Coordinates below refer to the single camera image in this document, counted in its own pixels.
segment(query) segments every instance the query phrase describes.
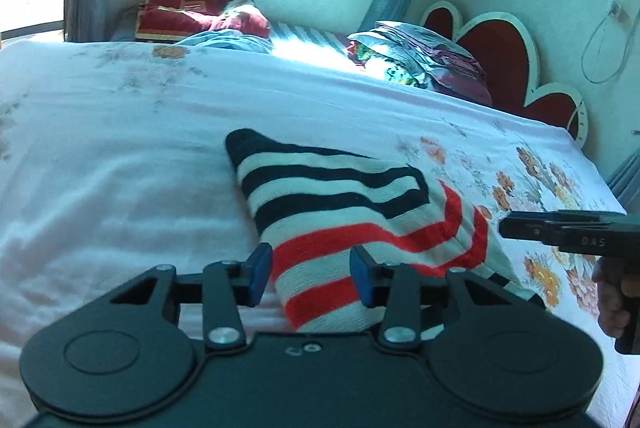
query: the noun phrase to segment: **striped mattress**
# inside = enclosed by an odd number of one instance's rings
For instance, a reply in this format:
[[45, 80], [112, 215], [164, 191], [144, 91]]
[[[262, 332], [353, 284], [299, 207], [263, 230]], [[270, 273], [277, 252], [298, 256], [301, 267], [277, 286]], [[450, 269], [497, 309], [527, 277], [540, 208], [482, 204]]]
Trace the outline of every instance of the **striped mattress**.
[[273, 55], [311, 65], [360, 72], [347, 57], [349, 39], [343, 34], [271, 22]]

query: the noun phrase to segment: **red headboard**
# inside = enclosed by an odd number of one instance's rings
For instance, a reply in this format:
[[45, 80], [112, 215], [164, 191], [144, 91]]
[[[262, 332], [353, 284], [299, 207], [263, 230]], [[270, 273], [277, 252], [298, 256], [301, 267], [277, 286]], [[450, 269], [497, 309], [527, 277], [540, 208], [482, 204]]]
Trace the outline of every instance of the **red headboard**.
[[540, 60], [529, 31], [511, 14], [492, 12], [462, 26], [462, 16], [441, 1], [424, 13], [422, 25], [464, 47], [487, 73], [494, 108], [567, 128], [580, 147], [588, 132], [586, 106], [572, 86], [540, 86]]

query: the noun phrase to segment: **red stripe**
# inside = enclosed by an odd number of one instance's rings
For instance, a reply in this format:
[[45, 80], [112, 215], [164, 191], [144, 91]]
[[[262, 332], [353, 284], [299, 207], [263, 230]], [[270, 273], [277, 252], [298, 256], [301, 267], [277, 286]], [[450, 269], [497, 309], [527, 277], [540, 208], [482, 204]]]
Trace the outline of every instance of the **red stripe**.
[[294, 328], [299, 329], [311, 320], [358, 300], [353, 280], [347, 277], [316, 285], [292, 296], [284, 305], [284, 312]]
[[312, 231], [283, 242], [273, 250], [272, 278], [277, 280], [287, 269], [351, 249], [359, 244], [384, 242], [409, 253], [428, 251], [453, 239], [462, 225], [462, 200], [451, 188], [444, 189], [444, 220], [429, 224], [404, 236], [395, 235], [377, 224], [362, 223]]
[[[474, 211], [474, 233], [471, 247], [462, 255], [438, 267], [411, 264], [418, 273], [428, 277], [444, 277], [449, 267], [472, 269], [486, 260], [488, 246], [488, 223], [478, 210]], [[284, 311], [292, 325], [299, 329], [304, 324], [341, 307], [358, 301], [358, 293], [350, 277], [317, 285], [292, 296], [284, 306]]]

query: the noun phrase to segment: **black handheld device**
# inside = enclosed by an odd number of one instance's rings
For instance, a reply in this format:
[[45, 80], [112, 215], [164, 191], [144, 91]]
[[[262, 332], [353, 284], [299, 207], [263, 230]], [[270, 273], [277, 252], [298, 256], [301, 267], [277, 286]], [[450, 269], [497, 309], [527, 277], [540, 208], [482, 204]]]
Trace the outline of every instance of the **black handheld device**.
[[[511, 212], [498, 230], [508, 239], [539, 241], [566, 253], [605, 257], [603, 266], [617, 286], [624, 275], [640, 273], [640, 219], [632, 215], [572, 210]], [[640, 300], [625, 297], [624, 307], [631, 321], [622, 338], [616, 340], [616, 350], [640, 354]]]
[[[198, 275], [159, 265], [38, 332], [20, 373], [39, 410], [29, 428], [596, 428], [585, 414], [602, 373], [587, 334], [470, 271], [443, 278], [377, 264], [350, 271], [375, 329], [258, 333], [238, 305], [260, 301], [271, 248]], [[203, 340], [177, 327], [202, 303]], [[444, 330], [420, 334], [421, 307]]]

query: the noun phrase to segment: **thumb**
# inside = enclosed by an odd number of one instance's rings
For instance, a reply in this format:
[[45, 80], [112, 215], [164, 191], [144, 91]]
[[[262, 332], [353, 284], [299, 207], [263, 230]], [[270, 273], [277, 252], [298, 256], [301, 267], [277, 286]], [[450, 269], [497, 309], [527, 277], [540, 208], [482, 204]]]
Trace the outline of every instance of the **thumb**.
[[620, 285], [622, 294], [628, 298], [640, 297], [640, 275], [628, 275]]

